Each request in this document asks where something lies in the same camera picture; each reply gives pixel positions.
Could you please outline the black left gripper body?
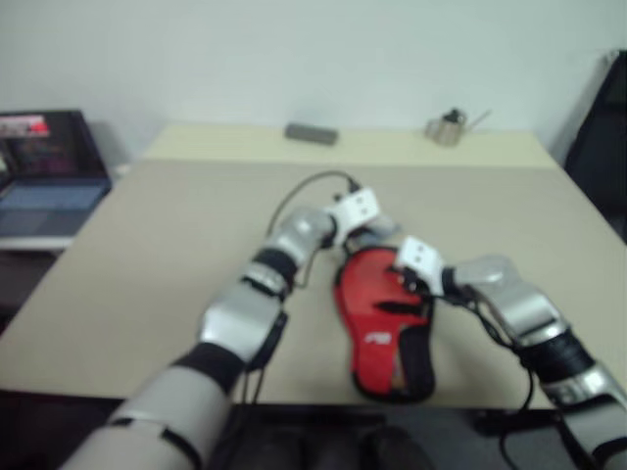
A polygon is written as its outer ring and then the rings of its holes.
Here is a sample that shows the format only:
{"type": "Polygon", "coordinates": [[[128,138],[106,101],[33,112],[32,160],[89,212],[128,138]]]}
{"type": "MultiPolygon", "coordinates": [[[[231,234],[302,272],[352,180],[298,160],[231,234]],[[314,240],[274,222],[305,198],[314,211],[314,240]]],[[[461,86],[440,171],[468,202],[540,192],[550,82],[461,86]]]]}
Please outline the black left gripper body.
{"type": "Polygon", "coordinates": [[[378,246],[381,240],[381,235],[375,229],[363,227],[347,236],[342,244],[342,250],[346,256],[349,256],[361,249],[378,246]]]}

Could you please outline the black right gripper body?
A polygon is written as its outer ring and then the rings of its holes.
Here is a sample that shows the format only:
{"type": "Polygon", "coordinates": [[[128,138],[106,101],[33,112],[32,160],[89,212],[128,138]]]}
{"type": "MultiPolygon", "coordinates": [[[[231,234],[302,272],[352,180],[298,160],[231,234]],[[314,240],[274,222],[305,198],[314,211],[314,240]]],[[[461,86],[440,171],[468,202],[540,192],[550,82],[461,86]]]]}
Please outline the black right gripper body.
{"type": "Polygon", "coordinates": [[[432,291],[427,282],[418,273],[408,267],[404,267],[399,272],[399,282],[403,289],[421,298],[432,298],[432,291]]]}

